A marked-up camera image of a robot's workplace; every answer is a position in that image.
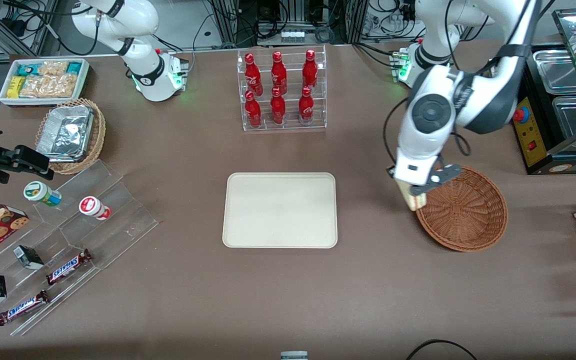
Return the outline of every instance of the red switch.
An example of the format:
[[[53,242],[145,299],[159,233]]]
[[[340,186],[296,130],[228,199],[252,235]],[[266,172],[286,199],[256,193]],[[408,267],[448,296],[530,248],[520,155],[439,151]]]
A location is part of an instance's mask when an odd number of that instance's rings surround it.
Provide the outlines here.
[[[514,110],[514,114],[512,114],[512,120],[517,121],[517,123],[523,121],[525,117],[526,113],[522,109]]]

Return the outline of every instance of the coca-cola bottle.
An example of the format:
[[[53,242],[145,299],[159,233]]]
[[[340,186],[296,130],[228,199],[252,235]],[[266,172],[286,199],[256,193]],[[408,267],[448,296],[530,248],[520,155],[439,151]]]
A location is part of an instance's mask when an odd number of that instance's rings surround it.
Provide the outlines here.
[[[246,82],[248,89],[254,92],[256,96],[262,96],[264,87],[261,84],[261,72],[257,64],[255,64],[255,57],[251,53],[244,56],[246,61]]]
[[[272,109],[272,121],[277,125],[284,123],[286,116],[286,101],[282,96],[282,91],[279,87],[272,88],[272,100],[270,100],[270,108]]]
[[[257,100],[255,100],[255,94],[251,90],[246,91],[246,116],[250,126],[253,128],[259,128],[261,126],[261,107]]]
[[[272,87],[278,87],[281,95],[286,95],[288,92],[288,75],[286,74],[286,66],[282,61],[282,53],[275,51],[272,53]]]
[[[306,51],[306,62],[303,64],[303,86],[313,89],[317,86],[317,63],[315,63],[315,50]]]
[[[304,86],[301,90],[299,99],[299,122],[302,125],[310,125],[313,122],[313,97],[311,96],[311,87]]]

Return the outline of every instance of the table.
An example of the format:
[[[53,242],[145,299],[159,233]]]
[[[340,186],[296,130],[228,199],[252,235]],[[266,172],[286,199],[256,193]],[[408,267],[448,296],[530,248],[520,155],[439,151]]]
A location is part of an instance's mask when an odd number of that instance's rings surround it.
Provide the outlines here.
[[[458,62],[474,71],[498,45],[462,43]],[[576,359],[576,175],[526,175],[510,126],[462,130],[473,155],[451,139],[444,157],[498,185],[509,225],[489,250],[443,248],[386,174],[382,125],[407,89],[350,46],[327,52],[328,128],[297,134],[242,131],[236,51],[197,54],[187,91],[162,103],[135,91],[119,57],[90,57],[86,94],[107,121],[101,158],[161,224],[27,335],[0,328],[0,359],[272,360],[307,350],[313,360],[398,360],[430,338],[482,360]],[[34,143],[45,113],[2,106],[0,144]],[[235,172],[333,174],[338,244],[224,246]],[[21,189],[31,180],[13,174],[0,203],[29,208]],[[439,357],[466,359],[436,344],[415,360]]]

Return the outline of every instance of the wicker basket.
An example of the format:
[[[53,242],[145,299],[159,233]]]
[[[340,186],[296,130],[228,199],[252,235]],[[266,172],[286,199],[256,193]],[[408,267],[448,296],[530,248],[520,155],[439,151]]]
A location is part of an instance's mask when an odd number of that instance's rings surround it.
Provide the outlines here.
[[[501,191],[484,174],[463,166],[463,172],[426,194],[416,211],[423,228],[452,250],[471,253],[490,248],[508,225],[508,208]]]
[[[106,136],[106,120],[104,119],[104,114],[101,113],[101,110],[99,110],[99,107],[94,102],[87,100],[87,98],[78,98],[77,100],[59,104],[57,107],[76,107],[77,105],[85,105],[94,111],[92,136],[88,142],[87,156],[80,162],[51,162],[50,169],[55,171],[55,173],[63,175],[74,175],[86,170],[95,161],[97,161],[99,154],[101,153],[101,148],[104,146],[104,137]],[[43,121],[41,122],[41,125],[39,125],[39,132],[37,132],[37,135],[34,139],[34,146],[39,144],[39,138],[42,136],[47,118],[48,114],[43,117]]]

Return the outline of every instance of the clear acrylic display stand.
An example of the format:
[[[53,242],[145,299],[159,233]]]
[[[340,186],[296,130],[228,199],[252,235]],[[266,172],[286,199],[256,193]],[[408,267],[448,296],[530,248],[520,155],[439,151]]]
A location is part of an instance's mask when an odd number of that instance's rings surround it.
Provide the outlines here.
[[[302,125],[299,121],[299,99],[302,97],[303,77],[302,69],[306,63],[306,50],[315,51],[315,63],[317,63],[317,86],[313,89],[311,96],[314,102],[312,109],[312,123]],[[283,96],[286,103],[286,116],[282,125],[277,125],[273,121],[270,100],[272,99],[273,81],[270,70],[273,68],[273,52],[277,48],[255,48],[238,51],[237,56],[237,78],[239,84],[239,100],[241,103],[241,120],[245,131],[259,130],[313,130],[325,129],[327,125],[326,108],[326,48],[324,46],[310,47],[287,47],[281,48],[281,57],[286,66],[288,77],[288,92]],[[261,126],[254,128],[250,125],[246,116],[245,93],[248,90],[246,83],[246,63],[244,55],[251,53],[254,55],[254,63],[261,71],[261,83],[263,85],[263,95],[257,96],[256,100],[261,106]]]
[[[31,217],[29,225],[36,225],[17,240],[7,239],[7,246],[0,251],[0,275],[5,276],[7,289],[6,300],[0,302],[0,313],[36,296],[42,289],[47,289],[51,299],[36,312],[7,324],[5,328],[12,329],[10,335],[25,334],[158,225],[144,205],[128,192],[121,176],[101,160],[75,175],[57,191],[62,194],[59,205],[48,207],[35,203],[33,211],[36,215]],[[86,196],[96,196],[110,207],[110,218],[100,221],[81,214],[79,202]],[[22,267],[13,253],[19,245],[34,248],[45,266],[38,270]],[[62,281],[48,286],[46,275],[52,274],[84,249],[90,251],[93,259]]]

